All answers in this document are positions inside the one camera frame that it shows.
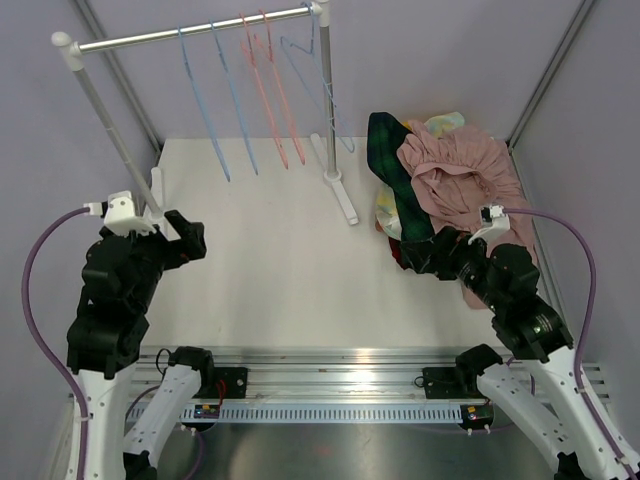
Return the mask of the pink hanger with plaid skirt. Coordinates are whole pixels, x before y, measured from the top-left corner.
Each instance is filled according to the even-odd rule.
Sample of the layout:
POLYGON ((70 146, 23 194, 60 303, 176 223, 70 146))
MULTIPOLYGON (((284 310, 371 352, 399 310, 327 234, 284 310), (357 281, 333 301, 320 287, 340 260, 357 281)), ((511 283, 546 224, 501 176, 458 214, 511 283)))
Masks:
POLYGON ((272 96, 277 100, 280 115, 287 128, 289 139, 291 140, 296 154, 302 166, 306 165, 306 156, 298 138, 296 120, 291 110, 286 89, 282 82, 280 69, 275 58, 275 46, 271 35, 270 22, 264 10, 259 11, 266 29, 266 41, 263 41, 258 34, 253 35, 253 45, 260 52, 261 61, 270 69, 267 74, 267 82, 272 92, 272 96))

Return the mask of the dark green plaid skirt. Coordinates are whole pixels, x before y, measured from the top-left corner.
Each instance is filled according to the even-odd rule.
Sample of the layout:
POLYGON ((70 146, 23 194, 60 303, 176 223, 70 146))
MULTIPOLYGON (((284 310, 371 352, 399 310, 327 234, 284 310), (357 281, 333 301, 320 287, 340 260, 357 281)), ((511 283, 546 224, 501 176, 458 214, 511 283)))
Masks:
POLYGON ((367 131, 367 164, 370 171, 393 191, 401 240, 426 241, 435 234, 435 230, 416 198, 411 176, 398 157, 398 149, 410 133, 390 113, 371 113, 367 131))

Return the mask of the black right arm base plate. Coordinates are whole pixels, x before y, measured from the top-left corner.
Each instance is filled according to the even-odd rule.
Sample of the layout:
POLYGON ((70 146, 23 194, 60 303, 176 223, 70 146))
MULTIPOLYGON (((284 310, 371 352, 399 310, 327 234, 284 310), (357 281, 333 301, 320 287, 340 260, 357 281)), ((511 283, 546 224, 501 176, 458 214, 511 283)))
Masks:
POLYGON ((480 399, 482 394, 466 383, 453 366, 431 366, 422 369, 414 378, 413 385, 422 389, 429 400, 480 399))

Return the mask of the red black plaid skirt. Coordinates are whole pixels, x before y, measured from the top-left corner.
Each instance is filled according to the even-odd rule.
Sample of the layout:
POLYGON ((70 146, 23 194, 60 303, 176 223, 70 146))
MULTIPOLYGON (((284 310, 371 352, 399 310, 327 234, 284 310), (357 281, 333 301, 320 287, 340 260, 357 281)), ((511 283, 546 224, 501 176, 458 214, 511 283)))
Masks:
POLYGON ((395 238, 388 238, 388 243, 391 251, 391 255, 394 258, 397 265, 402 270, 408 270, 411 268, 410 263, 405 259, 403 250, 402 250, 402 242, 395 238))

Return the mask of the blue hanger with pink skirt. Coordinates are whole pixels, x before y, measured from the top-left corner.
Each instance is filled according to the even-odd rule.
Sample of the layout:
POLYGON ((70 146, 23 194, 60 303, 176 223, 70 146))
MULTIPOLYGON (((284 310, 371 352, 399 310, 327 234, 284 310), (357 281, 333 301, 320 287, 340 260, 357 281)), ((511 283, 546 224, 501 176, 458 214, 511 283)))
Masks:
POLYGON ((224 154, 222 152, 222 149, 220 147, 219 144, 219 140, 218 140, 218 136, 216 133, 216 129, 215 126, 211 120, 211 117, 209 115, 209 112, 207 110, 207 107, 205 105, 204 99, 202 97, 201 91, 199 89, 199 86, 195 80, 194 74, 192 72, 191 69, 191 65, 190 65, 190 61, 189 61, 189 56, 187 53, 187 49, 186 49, 186 43, 184 40, 184 34, 182 32, 182 29, 180 27, 177 28, 177 32, 178 32, 178 38, 180 41, 180 46, 181 46, 181 53, 182 53, 182 59, 183 59, 183 65, 184 65, 184 69, 185 72, 187 74, 187 77, 189 79, 192 91, 193 91, 193 95, 194 98, 196 100, 200 115, 202 117, 202 120, 204 122, 204 125, 207 129, 207 133, 209 135, 209 139, 211 141, 212 144, 212 148, 216 154, 216 157, 218 159, 218 162, 222 168, 223 174, 225 179, 230 182, 231 181, 231 175, 230 175, 230 170, 229 167, 227 165, 226 159, 224 157, 224 154))

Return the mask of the pink pleated skirt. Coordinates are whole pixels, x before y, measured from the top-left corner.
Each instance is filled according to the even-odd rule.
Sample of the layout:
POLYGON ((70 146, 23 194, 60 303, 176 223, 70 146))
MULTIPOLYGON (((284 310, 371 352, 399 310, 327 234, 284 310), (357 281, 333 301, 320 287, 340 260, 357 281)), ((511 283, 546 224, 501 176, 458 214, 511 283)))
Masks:
POLYGON ((419 121, 408 125, 397 157, 435 233, 453 227, 475 234, 482 228, 481 209, 488 205, 529 207, 503 141, 472 125, 440 135, 419 121))

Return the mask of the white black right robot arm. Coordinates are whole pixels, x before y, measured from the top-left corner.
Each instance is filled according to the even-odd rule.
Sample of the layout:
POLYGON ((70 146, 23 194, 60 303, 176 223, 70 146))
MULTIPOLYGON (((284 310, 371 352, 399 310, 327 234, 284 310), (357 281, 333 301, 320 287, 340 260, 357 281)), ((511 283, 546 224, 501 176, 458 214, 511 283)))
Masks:
POLYGON ((537 293, 539 271, 528 250, 446 227, 426 241, 405 242, 417 273, 458 280, 492 312, 492 328, 543 390, 542 403, 520 386, 501 356, 481 344, 456 358, 454 384, 503 410, 545 456, 558 479, 636 479, 639 454, 624 439, 585 376, 562 317, 537 293))

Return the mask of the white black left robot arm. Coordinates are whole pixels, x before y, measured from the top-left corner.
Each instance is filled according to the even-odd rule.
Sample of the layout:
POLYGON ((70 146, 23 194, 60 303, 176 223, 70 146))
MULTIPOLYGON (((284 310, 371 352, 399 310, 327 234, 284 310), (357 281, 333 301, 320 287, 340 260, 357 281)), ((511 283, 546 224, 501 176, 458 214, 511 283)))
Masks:
POLYGON ((164 217, 176 239, 157 228, 123 236, 102 230, 86 255, 77 314, 67 333, 67 366, 79 386, 72 453, 81 479, 157 478, 160 455, 182 408, 192 397, 212 393, 217 383, 210 351, 179 347, 142 416, 131 429, 125 427, 157 285, 165 272, 207 252, 202 223, 176 210, 164 217))

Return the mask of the blue wire hanger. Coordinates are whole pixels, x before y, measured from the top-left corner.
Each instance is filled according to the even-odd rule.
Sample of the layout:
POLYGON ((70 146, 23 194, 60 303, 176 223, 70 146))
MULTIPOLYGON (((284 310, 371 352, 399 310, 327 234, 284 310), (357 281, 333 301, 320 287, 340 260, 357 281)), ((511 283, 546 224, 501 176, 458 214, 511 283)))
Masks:
POLYGON ((341 114, 335 98, 330 24, 323 17, 320 2, 302 1, 300 7, 310 18, 308 45, 303 46, 287 36, 281 36, 279 39, 281 52, 309 99, 324 115, 327 132, 332 135, 333 141, 341 143, 348 153, 354 153, 356 145, 352 129, 341 114), (318 78, 317 88, 311 86, 310 76, 302 72, 297 54, 305 56, 314 67, 314 73, 318 78))

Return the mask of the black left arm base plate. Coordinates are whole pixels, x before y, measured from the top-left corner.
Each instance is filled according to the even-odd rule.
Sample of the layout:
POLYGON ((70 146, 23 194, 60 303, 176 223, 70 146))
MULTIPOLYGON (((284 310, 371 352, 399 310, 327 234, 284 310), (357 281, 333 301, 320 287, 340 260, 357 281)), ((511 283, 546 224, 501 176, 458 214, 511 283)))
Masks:
POLYGON ((249 370, 246 367, 215 367, 211 397, 239 400, 246 398, 249 370))

